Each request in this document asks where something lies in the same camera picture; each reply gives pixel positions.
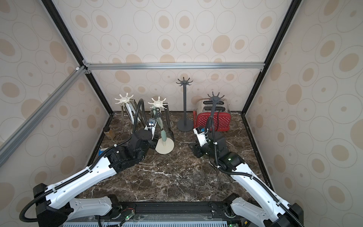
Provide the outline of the diagonal aluminium frame bar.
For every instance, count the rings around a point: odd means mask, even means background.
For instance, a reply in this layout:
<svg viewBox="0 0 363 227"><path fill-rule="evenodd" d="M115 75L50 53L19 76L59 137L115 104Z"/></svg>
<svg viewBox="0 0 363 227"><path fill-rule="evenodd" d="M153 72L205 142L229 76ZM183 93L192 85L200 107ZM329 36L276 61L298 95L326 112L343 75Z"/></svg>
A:
<svg viewBox="0 0 363 227"><path fill-rule="evenodd" d="M32 115L1 146L1 166L4 165L29 134L56 106L78 78L85 74L85 66L80 66L35 110Z"/></svg>

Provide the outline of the dark grey rack near toaster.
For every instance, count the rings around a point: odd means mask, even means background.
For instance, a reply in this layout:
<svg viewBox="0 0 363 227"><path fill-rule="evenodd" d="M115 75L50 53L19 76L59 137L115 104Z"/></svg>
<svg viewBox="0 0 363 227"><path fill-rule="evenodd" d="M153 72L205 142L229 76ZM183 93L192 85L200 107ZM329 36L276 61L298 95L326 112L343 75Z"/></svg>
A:
<svg viewBox="0 0 363 227"><path fill-rule="evenodd" d="M210 117L208 118L206 126L205 126L205 131L208 131L211 126L213 127L214 113L215 113L215 110L216 110L216 105L217 105L218 102L222 101L224 96L225 95L220 96L219 92L218 92L217 95L215 95L214 92L212 92L212 95L208 95L208 97L212 101L212 109L211 109Z"/></svg>

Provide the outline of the red polka dot toaster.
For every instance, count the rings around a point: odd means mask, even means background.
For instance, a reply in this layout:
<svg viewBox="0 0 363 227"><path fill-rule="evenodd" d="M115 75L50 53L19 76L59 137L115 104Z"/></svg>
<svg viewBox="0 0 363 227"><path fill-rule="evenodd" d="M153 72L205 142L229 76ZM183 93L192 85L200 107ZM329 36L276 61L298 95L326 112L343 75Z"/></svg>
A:
<svg viewBox="0 0 363 227"><path fill-rule="evenodd" d="M197 102L197 108L193 111L194 128L206 126L207 120L212 112L213 102L210 99L202 99ZM226 99L216 104L214 110L214 126L216 131L228 131L230 129L231 112Z"/></svg>

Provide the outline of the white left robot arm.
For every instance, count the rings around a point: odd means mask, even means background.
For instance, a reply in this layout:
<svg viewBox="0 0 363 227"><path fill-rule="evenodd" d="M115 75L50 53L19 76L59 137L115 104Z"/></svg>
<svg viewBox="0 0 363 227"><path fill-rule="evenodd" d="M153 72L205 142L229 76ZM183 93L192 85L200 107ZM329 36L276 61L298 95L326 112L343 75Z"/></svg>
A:
<svg viewBox="0 0 363 227"><path fill-rule="evenodd" d="M36 222L41 227L59 227L68 220L86 216L119 217L123 207L115 195L85 200L76 196L142 162L148 150L155 146L156 123L156 119L150 118L141 130L134 124L126 141L104 150L91 165L60 182L37 185L33 189L34 199L19 214L20 221Z"/></svg>

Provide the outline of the brown spice jar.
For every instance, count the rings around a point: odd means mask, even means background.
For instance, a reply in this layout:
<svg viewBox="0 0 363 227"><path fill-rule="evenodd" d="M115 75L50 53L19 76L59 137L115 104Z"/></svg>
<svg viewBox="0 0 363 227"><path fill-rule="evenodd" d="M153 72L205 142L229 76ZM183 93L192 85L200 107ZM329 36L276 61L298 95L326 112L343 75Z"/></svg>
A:
<svg viewBox="0 0 363 227"><path fill-rule="evenodd" d="M110 140L114 140L115 139L115 133L113 132L113 130L109 127L109 126L105 126L103 128L103 132L105 134L105 136L110 139Z"/></svg>

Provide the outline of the dark grey rack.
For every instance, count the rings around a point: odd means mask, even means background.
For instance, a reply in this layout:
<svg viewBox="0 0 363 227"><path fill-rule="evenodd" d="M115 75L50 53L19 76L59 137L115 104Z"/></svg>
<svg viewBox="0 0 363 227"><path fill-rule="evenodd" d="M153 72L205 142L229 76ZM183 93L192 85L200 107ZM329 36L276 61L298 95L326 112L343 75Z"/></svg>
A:
<svg viewBox="0 0 363 227"><path fill-rule="evenodd" d="M193 121L187 118L187 86L190 86L191 83L192 80L190 78L185 79L185 77L183 77L183 80L178 79L177 82L183 88L183 119L177 122L177 128L183 132L193 129Z"/></svg>
<svg viewBox="0 0 363 227"><path fill-rule="evenodd" d="M214 92L212 92L212 95L208 95L208 97L212 101L212 109L211 109L210 117L208 118L206 126L205 126L205 131L208 131L211 126L213 127L214 113L215 113L215 110L216 110L216 105L217 105L218 102L222 101L224 96L225 95L220 96L219 92L218 92L217 95L215 95Z"/></svg>

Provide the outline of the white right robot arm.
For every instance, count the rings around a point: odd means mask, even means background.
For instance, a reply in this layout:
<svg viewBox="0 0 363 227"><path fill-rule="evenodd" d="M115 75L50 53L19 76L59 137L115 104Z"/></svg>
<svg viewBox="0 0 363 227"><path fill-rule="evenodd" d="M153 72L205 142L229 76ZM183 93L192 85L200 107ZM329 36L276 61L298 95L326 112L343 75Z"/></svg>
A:
<svg viewBox="0 0 363 227"><path fill-rule="evenodd" d="M231 176L257 202L252 204L240 196L231 195L226 200L229 216L241 216L258 227L303 226L303 209L273 192L241 156L227 148L226 140L219 132L200 128L193 131L197 136L197 142L191 147L193 154L198 158L204 155L212 158L220 172Z"/></svg>

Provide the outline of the horizontal aluminium frame bar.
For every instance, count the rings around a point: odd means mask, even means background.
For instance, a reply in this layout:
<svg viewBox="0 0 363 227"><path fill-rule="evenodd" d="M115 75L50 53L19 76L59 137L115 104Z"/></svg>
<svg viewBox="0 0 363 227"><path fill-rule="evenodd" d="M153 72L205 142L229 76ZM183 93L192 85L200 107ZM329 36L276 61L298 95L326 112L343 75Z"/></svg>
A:
<svg viewBox="0 0 363 227"><path fill-rule="evenodd" d="M87 63L90 70L263 69L263 62Z"/></svg>

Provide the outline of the white handled steel tongs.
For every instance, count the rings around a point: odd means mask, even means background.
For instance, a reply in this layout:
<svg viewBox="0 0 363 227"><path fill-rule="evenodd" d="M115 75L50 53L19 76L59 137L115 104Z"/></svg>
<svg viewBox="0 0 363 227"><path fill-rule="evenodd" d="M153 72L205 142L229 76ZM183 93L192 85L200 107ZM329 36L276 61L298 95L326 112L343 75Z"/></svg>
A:
<svg viewBox="0 0 363 227"><path fill-rule="evenodd" d="M131 121L132 124L134 124L134 119L135 119L135 115L136 115L136 108L137 108L137 103L135 100L131 100L129 102L127 102L126 104L124 104L124 108L126 110L126 113Z"/></svg>

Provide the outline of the mint green silicone tongs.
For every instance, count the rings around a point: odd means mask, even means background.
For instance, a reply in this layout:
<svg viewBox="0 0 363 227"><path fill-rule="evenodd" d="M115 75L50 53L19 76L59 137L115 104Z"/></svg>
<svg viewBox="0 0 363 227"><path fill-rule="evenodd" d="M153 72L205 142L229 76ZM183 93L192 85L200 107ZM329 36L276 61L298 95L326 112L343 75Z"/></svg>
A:
<svg viewBox="0 0 363 227"><path fill-rule="evenodd" d="M165 144L167 141L167 136L166 136L166 131L164 130L164 122L163 122L163 118L162 118L162 114L161 114L161 110L160 108L156 107L153 108L153 116L157 121L157 124L160 127L161 130L161 139L163 141L163 143Z"/></svg>

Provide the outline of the dark grey rack back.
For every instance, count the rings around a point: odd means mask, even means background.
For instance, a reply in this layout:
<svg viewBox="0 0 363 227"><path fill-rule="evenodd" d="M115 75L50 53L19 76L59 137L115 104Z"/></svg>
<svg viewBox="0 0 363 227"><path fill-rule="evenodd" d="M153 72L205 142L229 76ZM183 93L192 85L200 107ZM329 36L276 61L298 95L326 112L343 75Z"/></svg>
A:
<svg viewBox="0 0 363 227"><path fill-rule="evenodd" d="M187 118L187 86L190 86L191 83L192 80L190 78L185 79L185 77L183 77L183 80L178 79L177 82L183 88L183 119L177 122L177 128L183 132L193 129L193 121Z"/></svg>

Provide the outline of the cream utensil rack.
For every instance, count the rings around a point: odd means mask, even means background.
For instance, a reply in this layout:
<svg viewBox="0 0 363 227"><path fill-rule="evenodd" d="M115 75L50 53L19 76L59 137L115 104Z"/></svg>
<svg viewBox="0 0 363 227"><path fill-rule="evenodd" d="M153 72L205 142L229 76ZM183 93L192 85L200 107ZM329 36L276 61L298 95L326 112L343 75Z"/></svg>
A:
<svg viewBox="0 0 363 227"><path fill-rule="evenodd" d="M119 95L120 97L119 98L114 98L114 100L116 101L116 105L121 105L121 104L126 104L127 102L129 102L129 101L131 101L131 100L135 100L135 99L133 99L133 96L134 95L131 95L131 96L129 96L129 94L128 93L126 93L126 96L122 96L121 94Z"/></svg>
<svg viewBox="0 0 363 227"><path fill-rule="evenodd" d="M148 102L148 104L151 105L150 118L154 118L153 108L163 107L163 103L166 101L166 99L161 100L160 97L158 97L158 99L151 98L151 100L152 102ZM161 130L158 124L156 125L155 136L153 140L156 142L156 144L152 148L155 149L155 151L159 154L169 154L174 149L175 144L171 139L167 139L166 143L163 143L161 139Z"/></svg>

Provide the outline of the slim steel tongs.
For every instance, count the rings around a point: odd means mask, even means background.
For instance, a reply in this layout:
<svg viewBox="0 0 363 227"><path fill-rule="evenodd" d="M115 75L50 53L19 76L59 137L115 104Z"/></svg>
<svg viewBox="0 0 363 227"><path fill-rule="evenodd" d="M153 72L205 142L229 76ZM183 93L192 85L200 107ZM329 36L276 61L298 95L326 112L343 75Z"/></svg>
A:
<svg viewBox="0 0 363 227"><path fill-rule="evenodd" d="M124 128L124 126L126 124L126 120L125 120L125 116L124 116L124 105L121 104L120 107L121 107L121 123L122 123L123 128Z"/></svg>

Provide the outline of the black handled steel tongs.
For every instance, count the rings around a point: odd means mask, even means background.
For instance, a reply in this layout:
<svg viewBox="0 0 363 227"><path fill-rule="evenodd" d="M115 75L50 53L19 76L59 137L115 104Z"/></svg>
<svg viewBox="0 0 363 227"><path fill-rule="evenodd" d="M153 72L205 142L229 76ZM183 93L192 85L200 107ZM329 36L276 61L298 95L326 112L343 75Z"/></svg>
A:
<svg viewBox="0 0 363 227"><path fill-rule="evenodd" d="M166 125L164 107L160 107L160 110L161 110L161 114L162 114L162 118L163 118L163 122L164 122L164 130L166 131L167 139L171 139L174 142L175 141L174 133L173 133L173 131L169 131L169 129Z"/></svg>

